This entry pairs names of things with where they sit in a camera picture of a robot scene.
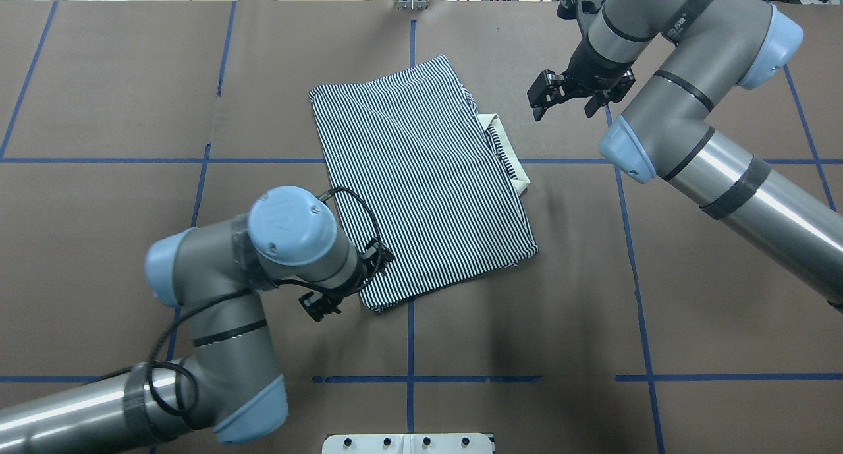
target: folded cloth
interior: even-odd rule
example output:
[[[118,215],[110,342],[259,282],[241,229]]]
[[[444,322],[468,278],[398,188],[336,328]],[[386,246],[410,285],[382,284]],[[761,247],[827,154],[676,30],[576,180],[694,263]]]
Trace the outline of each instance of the folded cloth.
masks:
[[[361,292],[369,309],[538,252],[499,146],[443,55],[367,84],[321,85],[310,99],[332,184],[370,205],[395,255]],[[373,236],[367,214],[343,193],[337,206],[364,247]]]

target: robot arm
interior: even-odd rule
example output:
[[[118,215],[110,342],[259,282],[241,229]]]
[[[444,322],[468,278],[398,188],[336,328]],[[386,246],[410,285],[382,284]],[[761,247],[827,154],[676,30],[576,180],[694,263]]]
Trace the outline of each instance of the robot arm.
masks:
[[[148,283],[190,318],[193,355],[0,411],[0,453],[118,452],[212,426],[234,445],[276,430],[286,391],[257,291],[300,277],[320,290],[300,300],[319,321],[392,259],[379,235],[358,253],[323,200],[279,187],[248,214],[154,244]]]
[[[675,51],[600,154],[638,182],[662,177],[843,310],[843,217],[704,121],[732,86],[756,88],[783,67],[801,28],[761,0],[563,0],[558,14],[576,16],[584,38],[565,72],[530,88],[536,121],[570,98],[591,97],[588,117],[620,101],[629,67],[662,34]]]

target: light blue joint cap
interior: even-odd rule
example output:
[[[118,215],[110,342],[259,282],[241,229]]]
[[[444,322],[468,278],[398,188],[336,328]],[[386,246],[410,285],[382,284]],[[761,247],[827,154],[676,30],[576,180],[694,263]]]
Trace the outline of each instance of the light blue joint cap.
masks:
[[[767,36],[764,37],[764,43],[761,44],[752,67],[738,82],[740,87],[747,90],[752,90],[770,80],[778,69],[788,63],[802,44],[804,34],[799,24],[783,15],[776,5],[770,4],[770,6],[773,9],[773,15],[770,18]]]
[[[337,221],[328,206],[300,187],[266,192],[252,206],[248,225],[256,250],[289,267],[315,262],[337,239]]]
[[[222,445],[245,444],[261,439],[284,424],[289,414],[284,376],[279,375],[255,397],[214,427]]]
[[[598,150],[603,157],[641,184],[656,177],[653,162],[623,115],[603,135]]]
[[[187,229],[180,234],[171,235],[163,240],[156,241],[147,252],[147,260],[144,263],[144,273],[147,274],[147,284],[153,289],[155,298],[165,306],[177,307],[178,301],[175,298],[173,288],[173,270],[175,269],[175,256],[181,242],[196,227]]]

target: black and white striped towel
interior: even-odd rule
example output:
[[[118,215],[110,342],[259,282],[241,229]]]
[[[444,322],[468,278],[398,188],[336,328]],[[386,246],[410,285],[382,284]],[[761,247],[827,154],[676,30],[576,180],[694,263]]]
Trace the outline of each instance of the black and white striped towel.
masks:
[[[370,204],[395,253],[386,277],[361,294],[369,309],[380,312],[538,252],[510,182],[512,163],[498,156],[448,59],[440,55],[367,84],[321,85],[310,99],[332,183]],[[337,198],[343,228],[364,247],[373,235],[366,213],[345,195]]]

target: striped cloth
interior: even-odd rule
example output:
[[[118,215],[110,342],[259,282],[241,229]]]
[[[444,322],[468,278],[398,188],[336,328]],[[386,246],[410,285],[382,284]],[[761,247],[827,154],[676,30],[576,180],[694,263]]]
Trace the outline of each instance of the striped cloth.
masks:
[[[386,277],[361,292],[369,309],[538,252],[499,147],[445,57],[367,84],[321,85],[310,99],[332,184],[368,202],[395,253]],[[370,220],[352,199],[337,199],[343,228],[362,249]]]

